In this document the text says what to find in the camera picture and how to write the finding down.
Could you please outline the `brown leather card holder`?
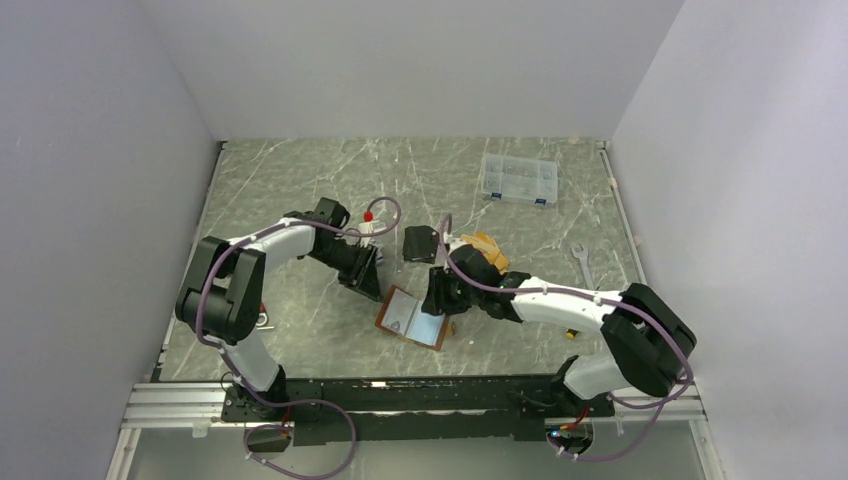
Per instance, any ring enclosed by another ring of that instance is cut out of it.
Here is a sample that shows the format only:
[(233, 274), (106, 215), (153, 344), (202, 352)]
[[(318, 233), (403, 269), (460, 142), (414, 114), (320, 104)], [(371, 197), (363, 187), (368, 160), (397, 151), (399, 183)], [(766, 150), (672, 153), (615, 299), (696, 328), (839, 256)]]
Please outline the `brown leather card holder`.
[(425, 349), (440, 351), (449, 330), (449, 317), (422, 310), (423, 302), (392, 286), (375, 320), (382, 332)]

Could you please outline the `single silver VIP card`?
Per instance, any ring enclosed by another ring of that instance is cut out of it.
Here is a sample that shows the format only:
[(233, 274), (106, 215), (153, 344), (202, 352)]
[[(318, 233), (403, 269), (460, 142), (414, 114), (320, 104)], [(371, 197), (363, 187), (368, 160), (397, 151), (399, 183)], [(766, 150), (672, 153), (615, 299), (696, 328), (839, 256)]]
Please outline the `single silver VIP card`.
[(395, 334), (405, 336), (419, 311), (417, 299), (396, 292), (388, 303), (381, 326)]

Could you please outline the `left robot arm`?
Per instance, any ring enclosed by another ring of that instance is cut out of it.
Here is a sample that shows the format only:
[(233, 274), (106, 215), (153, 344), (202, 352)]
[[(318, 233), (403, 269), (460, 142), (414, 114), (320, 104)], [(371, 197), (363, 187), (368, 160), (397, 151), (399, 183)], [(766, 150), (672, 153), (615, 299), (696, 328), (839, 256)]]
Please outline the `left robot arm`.
[(350, 231), (350, 212), (321, 198), (314, 209), (291, 211), (258, 232), (202, 238), (180, 287), (174, 315), (198, 341), (215, 348), (231, 369), (236, 390), (264, 420), (279, 417), (289, 399), (284, 368), (257, 330), (267, 273), (288, 261), (312, 258), (337, 273), (338, 282), (381, 301), (380, 249), (370, 234)]

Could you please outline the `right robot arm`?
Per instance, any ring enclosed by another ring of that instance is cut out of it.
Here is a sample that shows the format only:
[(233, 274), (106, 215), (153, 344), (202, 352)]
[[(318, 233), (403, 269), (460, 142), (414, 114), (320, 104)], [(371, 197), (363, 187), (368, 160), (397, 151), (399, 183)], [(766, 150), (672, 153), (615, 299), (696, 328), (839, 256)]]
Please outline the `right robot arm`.
[(428, 272), (422, 305), (431, 315), (477, 308), (497, 320), (541, 323), (591, 334), (601, 344), (572, 355), (551, 388), (557, 411), (574, 415), (589, 400), (622, 388), (661, 398), (688, 375), (697, 337), (649, 286), (622, 291), (565, 287), (526, 272), (500, 272), (468, 244), (450, 247), (444, 265)]

